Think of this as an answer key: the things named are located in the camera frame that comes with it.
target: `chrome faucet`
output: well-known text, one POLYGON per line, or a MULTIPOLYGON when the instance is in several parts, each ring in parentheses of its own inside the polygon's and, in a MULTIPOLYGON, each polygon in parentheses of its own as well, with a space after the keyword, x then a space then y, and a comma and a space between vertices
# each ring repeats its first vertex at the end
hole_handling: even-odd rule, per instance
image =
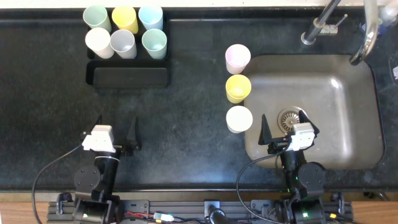
MULTIPOLYGON (((335 35, 337 34, 337 26, 346 18, 346 16, 337 25, 326 25, 326 20, 335 10, 341 0, 331 0, 329 5, 322 11, 319 18, 315 18, 307 32, 301 35, 304 44, 311 45, 315 43, 318 35, 335 35)), ((357 65, 368 56, 377 39, 379 30, 379 18, 377 13, 376 0, 364 0, 364 8, 366 15, 366 33, 363 45, 349 59, 350 64, 357 65)))

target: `sink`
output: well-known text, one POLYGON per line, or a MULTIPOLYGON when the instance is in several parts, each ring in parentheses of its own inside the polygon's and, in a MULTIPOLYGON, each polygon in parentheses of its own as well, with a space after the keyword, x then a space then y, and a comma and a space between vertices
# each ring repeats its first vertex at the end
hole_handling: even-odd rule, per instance
MULTIPOLYGON (((252 84, 244 100, 253 115, 245 148, 254 160, 267 156, 259 146, 261 115, 272 137, 282 137, 304 110, 320 134, 305 151, 307 161, 329 169, 367 169, 384 153, 374 79, 365 62, 349 64, 348 55, 261 55, 245 68, 252 84)), ((275 160, 258 165, 274 168, 275 160)))

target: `cup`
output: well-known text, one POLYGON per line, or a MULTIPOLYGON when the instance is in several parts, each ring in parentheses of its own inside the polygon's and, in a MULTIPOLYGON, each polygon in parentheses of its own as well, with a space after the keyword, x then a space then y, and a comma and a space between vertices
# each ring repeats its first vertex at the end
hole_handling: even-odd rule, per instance
POLYGON ((232 75, 240 74, 250 62, 250 50, 241 44, 234 44, 225 52, 226 69, 232 75))
POLYGON ((121 6, 113 9, 112 20, 119 29, 126 29, 133 34, 138 33, 136 10, 131 6, 121 6))
POLYGON ((138 11, 138 17, 145 29, 163 29, 163 10, 160 6, 144 6, 138 11))
POLYGON ((110 44, 111 36, 104 28, 94 28, 86 34, 86 45, 101 58, 112 57, 114 50, 110 44))
POLYGON ((142 36, 142 44, 154 59, 162 59, 167 53, 167 37, 159 29, 150 29, 142 36))
POLYGON ((240 103, 251 91, 251 82, 244 75, 233 75, 225 84, 226 97, 231 103, 240 103))
POLYGON ((253 115, 244 106, 234 106, 226 114, 228 129, 235 134, 246 131, 253 123, 253 115))
POLYGON ((83 12, 83 20, 92 29, 100 27, 111 32, 112 26, 104 6, 90 6, 83 12))
POLYGON ((111 36, 111 47, 122 58, 135 58, 137 45, 134 35, 128 30, 117 30, 111 36))

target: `yellow cup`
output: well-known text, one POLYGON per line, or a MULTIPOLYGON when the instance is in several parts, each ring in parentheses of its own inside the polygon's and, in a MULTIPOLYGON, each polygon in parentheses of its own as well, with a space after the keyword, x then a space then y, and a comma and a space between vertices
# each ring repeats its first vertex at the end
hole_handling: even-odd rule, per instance
POLYGON ((251 83, 244 75, 233 75, 226 81, 225 89, 231 103, 240 103, 249 95, 251 83))
POLYGON ((138 33, 137 14, 131 6, 121 6, 113 9, 112 20, 119 29, 126 29, 133 34, 138 33))

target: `sink drain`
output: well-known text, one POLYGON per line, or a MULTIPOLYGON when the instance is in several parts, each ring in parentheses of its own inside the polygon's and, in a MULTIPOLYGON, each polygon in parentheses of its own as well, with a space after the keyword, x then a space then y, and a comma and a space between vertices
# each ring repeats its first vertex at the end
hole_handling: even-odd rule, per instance
POLYGON ((291 106, 282 110, 278 115, 279 128, 284 132, 291 132, 293 125, 300 123, 299 111, 303 110, 296 106, 291 106))

